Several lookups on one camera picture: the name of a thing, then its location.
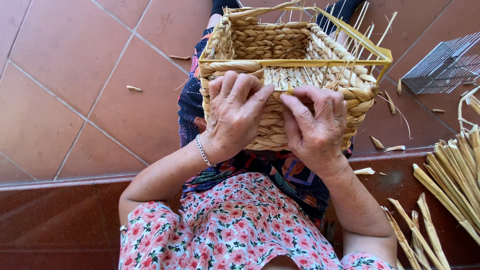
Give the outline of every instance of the braided water hyacinth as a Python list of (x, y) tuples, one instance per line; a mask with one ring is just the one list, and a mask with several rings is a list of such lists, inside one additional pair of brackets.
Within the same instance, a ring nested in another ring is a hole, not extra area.
[[(340, 91), (348, 102), (347, 129), (341, 147), (345, 150), (350, 146), (350, 139), (356, 134), (358, 126), (365, 119), (365, 112), (373, 105), (373, 98), (378, 94), (377, 80), (368, 75), (367, 68), (362, 66), (366, 61), (355, 59), (317, 24), (257, 23), (258, 15), (283, 9), (297, 2), (298, 0), (293, 0), (274, 8), (225, 10), (200, 57), (199, 79), (202, 84), (200, 92), (203, 95), (202, 105), (207, 121), (210, 114), (209, 82), (224, 75), (226, 71), (252, 74), (264, 85), (275, 85), (279, 91), (274, 92), (269, 98), (262, 113), (258, 135), (246, 149), (274, 151), (288, 149), (287, 136), (283, 128), (283, 104), (279, 97), (295, 87), (312, 85)], [(358, 36), (357, 42), (365, 41), (364, 43), (371, 44), (367, 39), (360, 40), (358, 32), (354, 34)], [(390, 51), (383, 50), (390, 56), (389, 60), (382, 62), (387, 66), (389, 61), (391, 62), (391, 54)], [(362, 65), (352, 67), (355, 61), (361, 62)], [(370, 65), (378, 63), (379, 61), (372, 61)]]

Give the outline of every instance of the woman's right hand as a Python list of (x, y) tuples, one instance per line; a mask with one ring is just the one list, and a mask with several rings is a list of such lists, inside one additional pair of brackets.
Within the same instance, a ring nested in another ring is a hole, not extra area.
[(273, 89), (262, 87), (253, 75), (234, 71), (210, 82), (210, 117), (200, 141), (212, 164), (235, 156), (255, 139)]
[[(290, 150), (320, 178), (329, 178), (348, 166), (340, 151), (346, 129), (347, 102), (343, 95), (315, 86), (282, 94), (285, 131)], [(300, 101), (313, 102), (315, 115)]]

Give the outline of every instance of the wire rack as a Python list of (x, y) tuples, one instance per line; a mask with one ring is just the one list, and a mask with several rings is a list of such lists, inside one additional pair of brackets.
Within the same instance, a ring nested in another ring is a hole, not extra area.
[(480, 76), (480, 32), (440, 42), (402, 78), (415, 94), (449, 93)]

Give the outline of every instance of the pink floral fabric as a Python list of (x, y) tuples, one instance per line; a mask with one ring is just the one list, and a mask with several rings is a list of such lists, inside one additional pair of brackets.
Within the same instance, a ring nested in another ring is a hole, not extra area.
[(341, 261), (298, 204), (260, 173), (240, 174), (181, 201), (182, 217), (162, 202), (129, 214), (119, 269), (259, 270), (279, 255), (300, 269), (393, 269), (366, 254)]

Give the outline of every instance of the woman's left hand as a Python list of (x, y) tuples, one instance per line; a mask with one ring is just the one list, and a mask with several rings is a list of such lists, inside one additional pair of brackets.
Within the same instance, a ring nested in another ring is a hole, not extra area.
[(210, 163), (227, 160), (257, 136), (262, 111), (274, 86), (253, 75), (227, 71), (209, 84), (210, 117), (200, 142)]

